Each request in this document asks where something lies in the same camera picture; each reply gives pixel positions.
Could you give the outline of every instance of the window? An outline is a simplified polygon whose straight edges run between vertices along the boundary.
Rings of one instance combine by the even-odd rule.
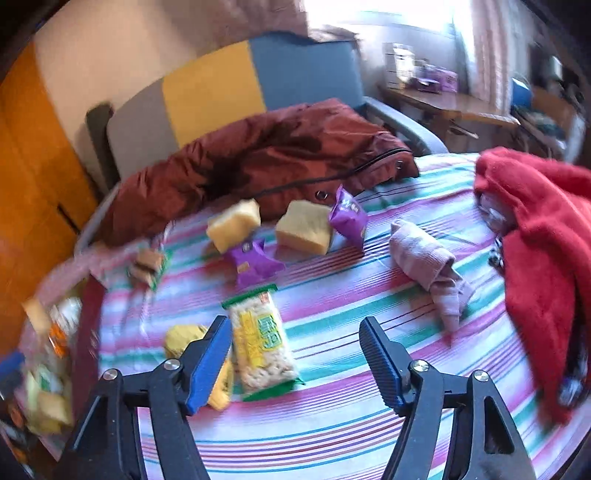
[[[323,24],[404,24],[444,31],[457,0],[303,0],[312,27]]]

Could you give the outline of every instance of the purple snack wrapper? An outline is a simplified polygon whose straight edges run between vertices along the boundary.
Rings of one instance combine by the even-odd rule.
[[[329,223],[338,233],[363,251],[368,214],[342,185],[336,191],[336,203],[329,213]]]
[[[263,282],[285,269],[282,262],[265,254],[264,244],[263,239],[245,241],[224,254],[236,266],[236,285],[239,289]]]

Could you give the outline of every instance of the wall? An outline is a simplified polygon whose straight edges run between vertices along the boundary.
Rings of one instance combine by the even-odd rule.
[[[164,74],[215,49],[194,0],[70,0],[34,41],[60,123],[102,189],[86,112],[104,101],[117,108]]]

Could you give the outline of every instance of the orange cabinet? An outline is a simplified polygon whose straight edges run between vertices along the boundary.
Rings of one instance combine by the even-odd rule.
[[[0,356],[18,343],[20,303],[72,254],[96,200],[45,92],[30,44],[0,84]]]

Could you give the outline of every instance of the blue gripper pad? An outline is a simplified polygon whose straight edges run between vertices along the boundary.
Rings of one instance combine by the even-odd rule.
[[[218,315],[205,337],[191,342],[179,359],[189,385],[184,402],[189,415],[194,415],[207,403],[231,344],[230,319]]]
[[[407,405],[403,393],[406,390],[407,380],[402,375],[408,371],[410,356],[399,343],[388,339],[379,323],[374,317],[366,317],[359,325],[359,344],[369,364],[371,373],[378,385],[384,404],[400,414]],[[395,361],[404,365],[395,365]]]

